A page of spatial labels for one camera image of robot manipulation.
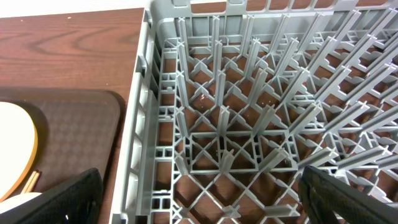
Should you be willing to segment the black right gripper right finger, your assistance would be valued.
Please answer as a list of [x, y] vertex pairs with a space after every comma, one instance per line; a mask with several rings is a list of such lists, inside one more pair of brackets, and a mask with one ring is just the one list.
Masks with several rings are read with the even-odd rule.
[[372, 198], [326, 172], [306, 166], [298, 195], [311, 223], [397, 223], [397, 209]]

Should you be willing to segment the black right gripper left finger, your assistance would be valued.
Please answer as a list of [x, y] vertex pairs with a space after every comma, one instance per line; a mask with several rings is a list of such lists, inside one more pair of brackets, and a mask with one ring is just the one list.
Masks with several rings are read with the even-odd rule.
[[103, 181], [92, 167], [1, 214], [1, 223], [96, 223]]

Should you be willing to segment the pink white bowl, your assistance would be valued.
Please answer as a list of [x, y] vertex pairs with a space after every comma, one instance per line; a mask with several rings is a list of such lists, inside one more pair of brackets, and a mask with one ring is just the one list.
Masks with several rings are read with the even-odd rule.
[[1, 201], [21, 184], [37, 153], [38, 136], [29, 113], [14, 103], [1, 102]]

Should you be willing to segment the white cup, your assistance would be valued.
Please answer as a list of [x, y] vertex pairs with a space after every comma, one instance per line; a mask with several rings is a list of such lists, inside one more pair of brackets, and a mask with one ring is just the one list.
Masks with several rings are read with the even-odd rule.
[[29, 200], [32, 200], [33, 198], [38, 197], [41, 195], [40, 192], [28, 192], [24, 194], [19, 194], [13, 197], [10, 197], [6, 199], [5, 201], [0, 203], [0, 214], [5, 213], [13, 208], [16, 208], [23, 203], [28, 202]]

